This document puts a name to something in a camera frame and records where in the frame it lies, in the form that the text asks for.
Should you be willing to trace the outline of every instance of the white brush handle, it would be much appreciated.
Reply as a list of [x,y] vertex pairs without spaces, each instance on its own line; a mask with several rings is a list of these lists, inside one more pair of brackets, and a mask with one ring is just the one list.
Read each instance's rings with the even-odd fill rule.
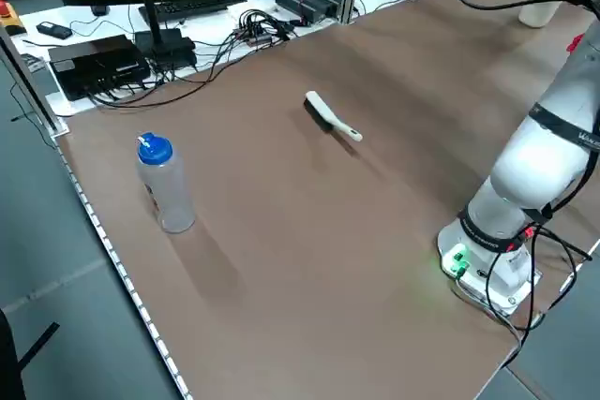
[[356,142],[360,142],[363,140],[363,135],[361,135],[358,131],[353,129],[351,126],[348,126],[341,122],[339,118],[334,114],[333,111],[329,108],[329,106],[324,102],[324,100],[317,94],[315,91],[308,91],[306,95],[308,101],[312,104],[314,109],[321,115],[321,117],[334,126],[337,130],[342,133],[346,133]]
[[348,136],[350,136],[356,142],[360,142],[363,140],[363,135],[358,133],[358,131],[353,129],[351,126],[348,126],[339,120],[337,120],[336,122],[332,122],[331,125],[334,126],[334,128],[336,130],[339,130],[342,133],[346,133]]

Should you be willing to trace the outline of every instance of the monitor stand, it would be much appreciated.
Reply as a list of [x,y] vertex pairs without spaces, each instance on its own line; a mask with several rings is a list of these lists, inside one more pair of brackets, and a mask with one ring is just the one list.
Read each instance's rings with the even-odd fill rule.
[[135,34],[135,45],[142,55],[155,64],[156,70],[167,72],[181,67],[195,67],[194,43],[182,37],[179,29],[160,30],[154,0],[143,0],[148,15],[149,32]]
[[160,30],[160,42],[156,43],[152,32],[136,32],[135,45],[144,58],[151,60],[157,70],[168,72],[182,67],[195,67],[195,45],[188,37],[182,37],[178,28]]

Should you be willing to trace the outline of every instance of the brush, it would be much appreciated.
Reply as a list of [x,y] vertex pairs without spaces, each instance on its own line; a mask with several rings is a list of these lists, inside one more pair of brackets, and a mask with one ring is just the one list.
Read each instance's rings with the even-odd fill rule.
[[357,142],[363,140],[363,135],[351,126],[341,122],[315,91],[307,92],[304,108],[325,133],[331,133],[335,129],[345,133]]

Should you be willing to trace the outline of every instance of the red object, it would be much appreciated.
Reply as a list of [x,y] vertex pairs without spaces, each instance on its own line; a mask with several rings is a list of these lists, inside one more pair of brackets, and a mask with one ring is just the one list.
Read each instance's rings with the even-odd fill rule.
[[577,35],[576,37],[574,37],[573,42],[571,42],[571,44],[569,44],[567,46],[566,51],[569,53],[573,53],[573,51],[578,47],[579,42],[581,41],[582,38],[583,38],[583,34]]
[[10,10],[8,9],[8,5],[4,0],[0,0],[0,17],[9,18]]

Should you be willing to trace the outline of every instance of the white container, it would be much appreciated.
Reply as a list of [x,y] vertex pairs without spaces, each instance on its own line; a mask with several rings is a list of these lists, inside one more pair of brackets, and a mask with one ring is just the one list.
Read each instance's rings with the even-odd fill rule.
[[187,230],[196,215],[181,156],[169,140],[153,133],[144,133],[138,141],[138,173],[157,209],[158,223],[169,233]]
[[521,7],[518,19],[531,28],[542,28],[550,22],[561,2],[546,2]]

